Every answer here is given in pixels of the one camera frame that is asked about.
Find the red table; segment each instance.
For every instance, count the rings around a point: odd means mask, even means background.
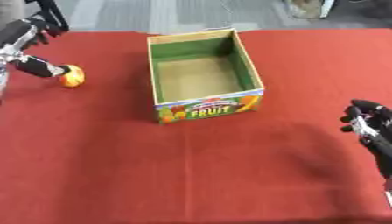
[[[267,87],[260,111],[165,126],[152,119],[146,37],[69,33],[30,52],[83,67],[87,82],[12,75],[0,223],[392,218],[372,156],[338,121],[354,97],[392,105],[391,30],[242,33]]]

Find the robotic hand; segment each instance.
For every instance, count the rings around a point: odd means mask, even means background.
[[[341,128],[344,132],[353,131],[360,138],[360,143],[373,153],[381,175],[392,179],[392,111],[377,102],[352,100],[343,123],[350,123]]]
[[[75,87],[84,80],[77,66],[54,66],[44,59],[25,55],[23,50],[38,44],[48,44],[47,36],[56,38],[68,32],[67,21],[53,0],[25,0],[37,2],[41,10],[31,17],[8,23],[0,30],[0,97],[9,79],[6,65],[11,63],[18,70],[38,77],[61,76],[66,87]]]

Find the floor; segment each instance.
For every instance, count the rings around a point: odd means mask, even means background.
[[[385,28],[392,1],[339,0],[327,19],[297,19],[283,0],[57,0],[74,31],[199,32],[318,28]]]

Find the orange fruit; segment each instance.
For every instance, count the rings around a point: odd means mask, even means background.
[[[59,77],[59,80],[63,87],[75,88],[82,84],[85,80],[83,70],[77,66],[68,66],[71,70],[69,73],[65,73]]]

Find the open box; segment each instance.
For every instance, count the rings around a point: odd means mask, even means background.
[[[235,30],[148,38],[161,123],[257,109],[264,86]]]

